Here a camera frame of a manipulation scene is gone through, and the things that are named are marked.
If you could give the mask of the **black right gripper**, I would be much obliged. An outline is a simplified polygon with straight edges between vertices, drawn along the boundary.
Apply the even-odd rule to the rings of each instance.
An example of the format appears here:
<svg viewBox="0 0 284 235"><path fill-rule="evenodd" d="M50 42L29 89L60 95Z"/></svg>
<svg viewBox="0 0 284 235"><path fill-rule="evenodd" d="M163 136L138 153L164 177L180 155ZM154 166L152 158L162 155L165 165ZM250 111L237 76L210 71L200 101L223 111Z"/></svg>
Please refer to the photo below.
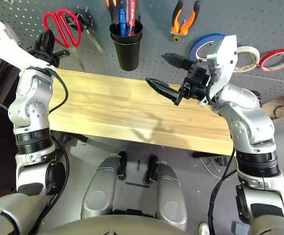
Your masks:
<svg viewBox="0 0 284 235"><path fill-rule="evenodd" d="M196 61L175 53L164 53L161 57L170 65L184 69L188 73L181 84L180 92L171 88L169 84L154 78L146 78L149 86L160 95L171 100L176 106L180 104L182 98L203 100L209 81L209 75L206 74L207 70L196 66Z"/></svg>

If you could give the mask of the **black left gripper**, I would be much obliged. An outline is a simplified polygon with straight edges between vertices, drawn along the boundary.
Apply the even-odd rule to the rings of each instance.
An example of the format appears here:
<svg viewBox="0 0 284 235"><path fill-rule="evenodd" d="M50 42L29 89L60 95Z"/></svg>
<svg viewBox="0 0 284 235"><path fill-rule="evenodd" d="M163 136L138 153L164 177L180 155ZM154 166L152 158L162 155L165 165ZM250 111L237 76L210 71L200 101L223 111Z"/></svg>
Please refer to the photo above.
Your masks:
<svg viewBox="0 0 284 235"><path fill-rule="evenodd" d="M38 50L31 50L29 53L35 58L48 62L50 65L58 68L60 59L70 56L67 49L55 53L48 53L53 51L55 45L55 38L52 30L43 32L38 39Z"/></svg>

